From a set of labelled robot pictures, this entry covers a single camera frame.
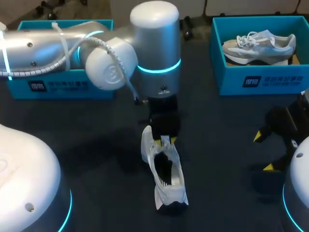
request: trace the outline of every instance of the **white sneaker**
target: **white sneaker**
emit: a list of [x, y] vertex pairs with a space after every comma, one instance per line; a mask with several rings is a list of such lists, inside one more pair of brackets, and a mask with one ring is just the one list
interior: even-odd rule
[[148, 163], [154, 175], [154, 200], [157, 210], [162, 205], [174, 202], [189, 205], [184, 187], [183, 171], [175, 145], [161, 138], [160, 147], [153, 139], [151, 126], [147, 126], [141, 137], [141, 157]]
[[237, 36], [235, 40], [224, 42], [224, 55], [237, 64], [248, 64], [260, 60], [270, 65], [287, 65], [295, 53], [296, 37], [279, 37], [268, 30], [250, 32], [247, 36]]

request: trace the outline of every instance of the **black tabletop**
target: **black tabletop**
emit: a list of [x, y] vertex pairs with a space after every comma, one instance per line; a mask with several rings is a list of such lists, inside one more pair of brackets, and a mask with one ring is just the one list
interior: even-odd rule
[[179, 107], [189, 208], [179, 216], [156, 212], [155, 183], [140, 156], [147, 108], [129, 90], [114, 101], [14, 101], [0, 85], [0, 122], [46, 142], [57, 155], [73, 194], [77, 232], [276, 231], [278, 207], [257, 200], [248, 166], [285, 151], [280, 138], [253, 143], [264, 114], [295, 96], [219, 96], [209, 44], [182, 47]]

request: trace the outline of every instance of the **blue box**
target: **blue box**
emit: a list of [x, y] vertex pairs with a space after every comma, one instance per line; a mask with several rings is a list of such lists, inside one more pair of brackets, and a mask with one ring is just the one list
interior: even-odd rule
[[[228, 66], [224, 41], [251, 31], [296, 36], [296, 56], [301, 65]], [[220, 95], [293, 94], [309, 87], [309, 24], [303, 16], [214, 18], [211, 28], [211, 61]]]
[[[56, 20], [60, 28], [68, 28], [89, 20]], [[113, 30], [112, 20], [96, 20]], [[22, 21], [18, 30], [52, 29], [53, 21]], [[18, 100], [92, 99], [112, 100], [113, 91], [95, 87], [84, 70], [70, 70], [23, 79], [8, 80], [7, 86]]]

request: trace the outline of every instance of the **box label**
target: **box label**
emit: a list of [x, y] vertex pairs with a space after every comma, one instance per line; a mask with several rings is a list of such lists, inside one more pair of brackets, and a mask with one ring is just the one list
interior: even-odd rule
[[46, 92], [46, 87], [43, 81], [28, 81], [32, 92]]
[[51, 92], [65, 91], [88, 91], [88, 83], [86, 81], [50, 81], [47, 83]]
[[298, 86], [303, 79], [303, 76], [266, 76], [263, 79], [262, 86]]
[[261, 76], [246, 76], [242, 87], [243, 88], [258, 87], [260, 81], [261, 81]]

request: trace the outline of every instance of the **robotic arm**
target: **robotic arm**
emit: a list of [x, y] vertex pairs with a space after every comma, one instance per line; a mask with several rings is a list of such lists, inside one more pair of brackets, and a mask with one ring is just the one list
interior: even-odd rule
[[141, 95], [148, 98], [154, 137], [177, 136], [176, 94], [180, 76], [180, 30], [177, 8], [164, 1], [136, 6], [130, 25], [108, 31], [91, 21], [54, 30], [0, 32], [0, 77], [10, 80], [50, 72], [85, 69], [102, 90], [127, 85], [141, 102], [130, 78], [137, 67]]

